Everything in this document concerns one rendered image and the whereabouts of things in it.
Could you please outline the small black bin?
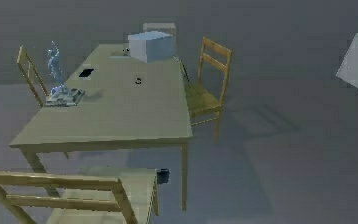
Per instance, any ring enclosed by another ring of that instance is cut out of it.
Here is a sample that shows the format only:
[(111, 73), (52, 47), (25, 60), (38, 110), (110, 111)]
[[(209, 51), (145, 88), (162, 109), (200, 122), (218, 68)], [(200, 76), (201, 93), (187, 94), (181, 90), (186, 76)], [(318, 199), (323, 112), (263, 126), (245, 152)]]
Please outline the small black bin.
[(167, 168), (157, 170), (157, 183), (165, 184), (169, 182), (170, 170)]

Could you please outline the grey patterned book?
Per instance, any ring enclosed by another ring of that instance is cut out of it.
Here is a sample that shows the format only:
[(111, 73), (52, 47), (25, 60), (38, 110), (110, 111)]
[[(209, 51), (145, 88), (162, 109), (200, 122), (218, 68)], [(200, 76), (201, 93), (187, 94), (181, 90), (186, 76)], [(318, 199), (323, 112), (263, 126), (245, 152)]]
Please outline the grey patterned book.
[(82, 97), (85, 95), (85, 91), (81, 89), (72, 88), (68, 93), (64, 93), (61, 89), (53, 92), (45, 102), (46, 107), (69, 107), (76, 106)]

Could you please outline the blue glass statue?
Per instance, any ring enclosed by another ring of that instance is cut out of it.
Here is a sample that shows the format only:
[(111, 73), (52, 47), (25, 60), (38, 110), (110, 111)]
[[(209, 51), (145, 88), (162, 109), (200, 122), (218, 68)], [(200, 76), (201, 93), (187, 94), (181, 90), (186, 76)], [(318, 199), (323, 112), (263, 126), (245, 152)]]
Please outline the blue glass statue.
[(48, 69), (50, 75), (58, 82), (58, 86), (53, 87), (51, 89), (51, 93), (54, 94), (60, 90), (63, 94), (67, 94), (68, 88), (62, 80), (62, 70), (59, 63), (60, 51), (54, 41), (51, 42), (51, 48), (48, 50), (48, 56)]

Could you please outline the pale blue box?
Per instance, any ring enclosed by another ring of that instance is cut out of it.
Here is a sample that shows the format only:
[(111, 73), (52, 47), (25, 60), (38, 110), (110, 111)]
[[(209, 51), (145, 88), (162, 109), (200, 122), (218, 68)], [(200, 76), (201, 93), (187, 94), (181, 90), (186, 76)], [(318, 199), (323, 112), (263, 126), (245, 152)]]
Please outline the pale blue box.
[(130, 56), (145, 63), (165, 60), (174, 55), (173, 36), (160, 31), (148, 31), (128, 36)]

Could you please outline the thin dark pen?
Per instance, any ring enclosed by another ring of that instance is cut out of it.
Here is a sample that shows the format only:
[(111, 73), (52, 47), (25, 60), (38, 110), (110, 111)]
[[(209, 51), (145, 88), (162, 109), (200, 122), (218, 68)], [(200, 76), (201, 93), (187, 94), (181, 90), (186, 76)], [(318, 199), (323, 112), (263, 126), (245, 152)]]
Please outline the thin dark pen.
[(181, 72), (182, 72), (182, 74), (184, 75), (184, 77), (185, 77), (187, 83), (190, 83), (190, 79), (189, 79), (189, 76), (188, 76), (188, 73), (187, 73), (187, 70), (186, 70), (186, 67), (185, 67), (183, 61), (182, 61), (179, 57), (177, 58), (177, 61), (178, 61), (179, 64), (180, 64)]

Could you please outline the pale wooden table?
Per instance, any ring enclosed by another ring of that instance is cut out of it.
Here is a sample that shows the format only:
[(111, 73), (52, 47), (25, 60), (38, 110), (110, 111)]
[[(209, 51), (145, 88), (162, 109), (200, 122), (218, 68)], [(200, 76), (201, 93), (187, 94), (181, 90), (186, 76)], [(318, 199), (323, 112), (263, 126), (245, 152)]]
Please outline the pale wooden table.
[[(178, 147), (181, 209), (187, 209), (188, 144), (193, 137), (179, 62), (115, 57), (122, 44), (100, 44), (66, 85), (83, 89), (76, 106), (43, 107), (12, 140), (33, 171), (40, 153)], [(93, 69), (80, 78), (84, 69)], [(136, 78), (142, 84), (136, 84)]]

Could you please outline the brown wooden chair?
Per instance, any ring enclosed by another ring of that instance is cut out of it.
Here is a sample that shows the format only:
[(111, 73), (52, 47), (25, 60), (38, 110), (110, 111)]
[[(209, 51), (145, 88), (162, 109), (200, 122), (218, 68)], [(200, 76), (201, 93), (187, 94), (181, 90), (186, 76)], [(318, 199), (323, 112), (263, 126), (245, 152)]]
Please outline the brown wooden chair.
[[(218, 140), (220, 133), (221, 115), (223, 112), (226, 89), (229, 82), (232, 51), (207, 37), (201, 41), (199, 63), (197, 66), (197, 80), (195, 84), (188, 83), (185, 87), (186, 100), (190, 118), (213, 114), (214, 117), (198, 122), (191, 126), (197, 126), (208, 122), (215, 123), (214, 138)], [(207, 63), (223, 74), (220, 97), (216, 98), (202, 84), (203, 65)]]
[[(6, 185), (62, 188), (61, 196), (9, 194)], [(18, 224), (38, 224), (26, 207), (52, 210), (45, 224), (151, 224), (159, 214), (157, 171), (85, 167), (77, 175), (0, 171), (0, 202)]]
[(173, 36), (173, 47), (177, 44), (177, 28), (174, 23), (144, 23), (142, 27), (144, 32), (159, 31)]
[(43, 107), (45, 105), (45, 102), (42, 100), (42, 98), (40, 97), (39, 93), (37, 92), (34, 86), (35, 81), (38, 81), (38, 84), (40, 85), (41, 91), (45, 99), (49, 97), (49, 92), (33, 60), (31, 59), (29, 53), (27, 52), (27, 50), (23, 45), (19, 47), (16, 64), (19, 68), (19, 71), (22, 73), (22, 76), (24, 77), (29, 90), (32, 92), (33, 96), (35, 97), (35, 100), (37, 101), (38, 105), (40, 107)]

